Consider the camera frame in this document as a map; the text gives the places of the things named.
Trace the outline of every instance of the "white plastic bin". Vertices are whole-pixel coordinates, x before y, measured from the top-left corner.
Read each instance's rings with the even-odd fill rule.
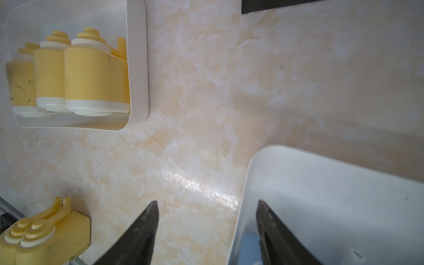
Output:
[[[228,265],[238,264],[243,234],[258,234],[260,199],[324,265],[424,264],[423,183],[264,147],[250,161]]]
[[[7,15],[9,60],[25,42],[40,43],[53,30],[75,38],[84,27],[100,31],[110,46],[117,37],[127,39],[131,112],[104,117],[64,113],[49,118],[15,115],[24,128],[66,127],[119,131],[140,124],[149,114],[146,8],[142,0],[35,0],[15,7]]]

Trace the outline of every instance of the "yellow plastic bottle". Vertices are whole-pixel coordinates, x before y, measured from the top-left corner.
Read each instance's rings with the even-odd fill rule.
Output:
[[[65,102],[64,50],[71,47],[68,34],[53,31],[34,51],[36,98],[40,108],[51,112],[70,112]]]
[[[15,264],[15,248],[20,243],[22,236],[25,236],[26,232],[30,229],[33,220],[46,218],[48,216],[56,214],[62,209],[62,207],[60,206],[60,202],[61,198],[57,197],[54,200],[53,206],[51,208],[48,208],[47,210],[35,215],[34,217],[22,218],[0,235],[0,264]]]
[[[26,42],[13,60],[6,63],[12,111],[22,117],[51,117],[57,115],[39,108],[36,102],[34,51],[40,46]]]
[[[25,228],[19,230],[20,240],[14,246],[2,243],[10,236],[2,234],[0,240],[0,264],[5,265],[63,265],[68,264],[90,245],[90,219],[71,210],[71,198],[63,199],[63,207],[54,208],[48,214],[33,217],[31,221],[21,219],[8,230],[13,231],[24,223]],[[14,253],[14,263],[5,263],[3,253],[11,260]]]
[[[118,49],[107,45],[98,30],[86,27],[65,49],[65,95],[68,110],[83,116],[130,111],[126,40]]]

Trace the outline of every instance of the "white bottle base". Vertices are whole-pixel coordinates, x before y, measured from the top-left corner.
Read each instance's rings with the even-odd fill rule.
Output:
[[[50,112],[69,113],[66,108],[66,98],[39,97],[37,106]]]
[[[66,100],[66,108],[81,116],[107,116],[112,113],[130,112],[129,103],[103,100]]]
[[[58,113],[48,112],[37,106],[12,106],[14,114],[30,118],[46,118],[59,115]]]

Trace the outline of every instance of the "marble floor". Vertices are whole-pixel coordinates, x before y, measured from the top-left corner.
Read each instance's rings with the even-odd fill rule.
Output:
[[[120,132],[23,129],[0,1],[0,196],[56,196],[102,255],[152,200],[152,264],[225,264],[245,174],[283,144],[424,181],[424,1],[330,0],[241,15],[241,0],[146,0],[150,114]]]

